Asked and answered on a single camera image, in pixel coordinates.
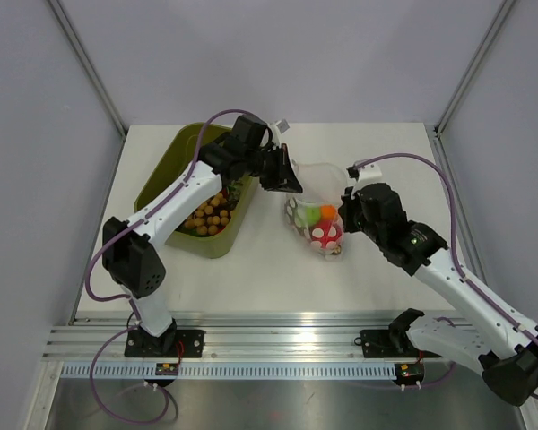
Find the olive green plastic bin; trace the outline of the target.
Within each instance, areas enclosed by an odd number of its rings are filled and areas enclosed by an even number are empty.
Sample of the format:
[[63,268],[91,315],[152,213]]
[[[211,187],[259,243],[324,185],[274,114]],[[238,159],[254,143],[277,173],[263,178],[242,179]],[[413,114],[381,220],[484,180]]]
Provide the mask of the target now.
[[[184,126],[176,134],[138,194],[134,202],[135,211],[153,201],[183,173],[194,156],[201,127],[200,123],[193,123]],[[181,228],[169,236],[165,245],[209,259],[217,259],[227,254],[234,244],[258,186],[259,180],[256,177],[244,176],[222,190],[230,209],[234,211],[234,217],[227,226],[221,227],[216,235],[199,236],[193,231]]]

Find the aluminium frame post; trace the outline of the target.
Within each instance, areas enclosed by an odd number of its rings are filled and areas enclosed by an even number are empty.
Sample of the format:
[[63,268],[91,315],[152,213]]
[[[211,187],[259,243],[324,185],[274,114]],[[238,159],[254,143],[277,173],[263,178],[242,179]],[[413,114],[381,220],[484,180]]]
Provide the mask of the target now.
[[518,5],[519,1],[517,0],[503,0],[500,2],[497,11],[494,13],[490,24],[464,69],[460,81],[456,85],[452,96],[446,104],[443,113],[440,115],[439,120],[434,126],[434,133],[438,138],[443,136],[447,127],[452,123],[456,111],[463,103],[465,96],[471,89],[480,70],[484,67],[488,56],[499,40],[501,32],[504,30],[509,18]]
[[65,39],[72,49],[77,62],[85,73],[85,76],[94,90],[105,113],[107,114],[108,119],[110,120],[111,124],[113,124],[113,127],[116,129],[120,138],[124,141],[127,136],[128,127],[126,126],[114,101],[110,97],[105,84],[100,78],[100,75],[91,60],[91,56],[89,55],[81,36],[79,35],[70,14],[65,8],[64,2],[60,0],[46,0],[45,4],[50,12],[53,13],[58,26],[63,32]]

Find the orange fruit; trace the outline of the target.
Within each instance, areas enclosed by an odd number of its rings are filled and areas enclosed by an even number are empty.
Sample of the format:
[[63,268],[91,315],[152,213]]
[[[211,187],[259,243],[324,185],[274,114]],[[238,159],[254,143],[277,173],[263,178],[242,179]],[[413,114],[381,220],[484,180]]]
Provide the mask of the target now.
[[333,219],[336,215],[336,208],[332,205],[324,205],[320,207],[320,213],[324,219]]

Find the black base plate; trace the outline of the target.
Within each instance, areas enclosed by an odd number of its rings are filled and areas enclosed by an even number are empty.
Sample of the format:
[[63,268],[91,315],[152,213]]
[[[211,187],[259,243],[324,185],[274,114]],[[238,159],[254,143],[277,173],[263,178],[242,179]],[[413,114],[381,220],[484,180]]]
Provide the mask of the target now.
[[201,330],[166,331],[153,337],[143,329],[127,334],[125,357],[128,358],[200,358],[205,332]]
[[365,358],[439,358],[438,354],[420,351],[404,337],[393,342],[389,329],[365,329],[353,339]]

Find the right aluminium frame post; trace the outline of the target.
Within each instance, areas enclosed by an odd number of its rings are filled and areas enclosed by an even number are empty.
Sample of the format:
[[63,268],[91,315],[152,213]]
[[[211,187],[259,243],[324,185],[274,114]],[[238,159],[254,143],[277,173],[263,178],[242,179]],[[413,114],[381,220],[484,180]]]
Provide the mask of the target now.
[[503,0],[500,2],[497,11],[494,13],[490,24],[464,69],[460,81],[456,85],[452,96],[446,104],[443,113],[440,115],[439,120],[434,126],[434,133],[438,138],[443,136],[447,127],[452,123],[456,111],[463,103],[465,96],[471,89],[480,70],[484,67],[488,56],[499,40],[501,32],[504,30],[509,18],[518,5],[519,1],[517,0]]

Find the red apple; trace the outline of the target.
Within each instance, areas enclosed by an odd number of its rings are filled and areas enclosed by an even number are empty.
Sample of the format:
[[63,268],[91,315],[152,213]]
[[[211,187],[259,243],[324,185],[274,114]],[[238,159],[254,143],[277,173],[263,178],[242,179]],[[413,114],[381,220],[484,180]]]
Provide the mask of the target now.
[[342,242],[343,231],[330,219],[318,222],[309,230],[310,244],[316,249],[333,251]]

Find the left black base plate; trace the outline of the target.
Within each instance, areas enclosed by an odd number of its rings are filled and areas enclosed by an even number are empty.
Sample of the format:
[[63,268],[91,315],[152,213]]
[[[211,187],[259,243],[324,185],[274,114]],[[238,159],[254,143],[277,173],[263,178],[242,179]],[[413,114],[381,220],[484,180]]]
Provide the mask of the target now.
[[201,330],[166,331],[153,337],[143,329],[127,334],[125,357],[128,358],[200,358],[205,332]]

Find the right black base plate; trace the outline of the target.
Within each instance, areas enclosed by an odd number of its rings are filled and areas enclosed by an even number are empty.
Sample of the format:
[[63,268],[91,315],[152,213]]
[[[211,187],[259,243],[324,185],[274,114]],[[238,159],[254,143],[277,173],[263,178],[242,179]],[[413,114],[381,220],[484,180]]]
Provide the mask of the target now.
[[353,339],[365,358],[439,358],[438,354],[420,351],[404,337],[393,342],[389,329],[365,329]]

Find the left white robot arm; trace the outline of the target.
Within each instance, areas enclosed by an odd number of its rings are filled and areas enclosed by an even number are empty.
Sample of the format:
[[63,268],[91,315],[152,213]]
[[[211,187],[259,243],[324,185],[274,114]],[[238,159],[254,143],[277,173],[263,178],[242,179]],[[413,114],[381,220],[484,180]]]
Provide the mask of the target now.
[[128,343],[167,356],[179,345],[177,324],[161,294],[166,268],[159,256],[169,236],[204,202],[243,176],[258,178],[268,192],[300,194],[300,184],[286,144],[285,121],[268,124],[238,110],[231,129],[211,142],[204,140],[206,121],[195,153],[179,178],[126,220],[109,219],[102,229],[102,266],[126,292],[139,323]]

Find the clear zip top bag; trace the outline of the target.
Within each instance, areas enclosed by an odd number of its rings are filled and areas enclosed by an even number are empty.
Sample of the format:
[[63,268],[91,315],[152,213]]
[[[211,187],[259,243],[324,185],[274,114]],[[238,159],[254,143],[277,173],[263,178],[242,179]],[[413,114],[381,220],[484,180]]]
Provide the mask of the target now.
[[334,260],[343,252],[343,221],[339,215],[345,174],[330,163],[292,162],[302,193],[289,193],[283,204],[286,224],[315,254]]

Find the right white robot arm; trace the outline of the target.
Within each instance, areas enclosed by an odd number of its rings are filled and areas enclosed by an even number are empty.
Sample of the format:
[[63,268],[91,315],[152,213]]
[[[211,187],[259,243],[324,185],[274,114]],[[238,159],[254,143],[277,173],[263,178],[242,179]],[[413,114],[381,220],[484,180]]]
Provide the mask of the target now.
[[409,308],[388,325],[392,351],[434,353],[479,374],[512,406],[538,389],[538,323],[491,291],[457,259],[455,248],[426,224],[409,220],[385,183],[348,187],[340,215],[348,233],[365,234],[395,267],[443,297],[474,328],[445,325]]

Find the aluminium mounting rail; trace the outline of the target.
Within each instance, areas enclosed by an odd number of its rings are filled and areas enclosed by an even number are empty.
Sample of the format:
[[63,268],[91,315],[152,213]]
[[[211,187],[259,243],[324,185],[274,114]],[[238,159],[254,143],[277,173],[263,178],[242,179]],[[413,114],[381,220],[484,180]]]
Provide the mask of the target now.
[[[182,329],[204,331],[205,362],[355,362],[363,329],[388,326],[401,312],[175,312]],[[128,311],[79,311],[51,328],[43,361],[87,361],[126,328]]]

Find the tan longan bunch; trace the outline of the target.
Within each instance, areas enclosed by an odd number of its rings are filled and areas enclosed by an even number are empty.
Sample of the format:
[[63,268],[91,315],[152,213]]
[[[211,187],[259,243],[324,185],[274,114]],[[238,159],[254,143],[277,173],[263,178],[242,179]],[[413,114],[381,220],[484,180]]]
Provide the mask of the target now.
[[234,208],[223,193],[217,193],[194,210],[179,228],[196,237],[213,237],[230,223]]

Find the left aluminium frame post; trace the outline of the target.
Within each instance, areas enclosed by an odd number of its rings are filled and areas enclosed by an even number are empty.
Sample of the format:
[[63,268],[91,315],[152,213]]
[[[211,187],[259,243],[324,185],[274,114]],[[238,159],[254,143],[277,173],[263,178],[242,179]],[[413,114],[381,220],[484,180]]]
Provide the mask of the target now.
[[45,4],[50,12],[53,13],[58,26],[63,32],[65,39],[72,49],[77,62],[85,73],[85,76],[94,90],[105,113],[107,114],[108,119],[110,120],[111,124],[113,124],[113,127],[116,129],[120,138],[124,141],[127,136],[128,127],[126,126],[114,101],[110,97],[105,84],[100,78],[100,75],[91,60],[91,56],[89,55],[81,36],[79,35],[70,14],[65,8],[64,2],[60,0],[46,0]]

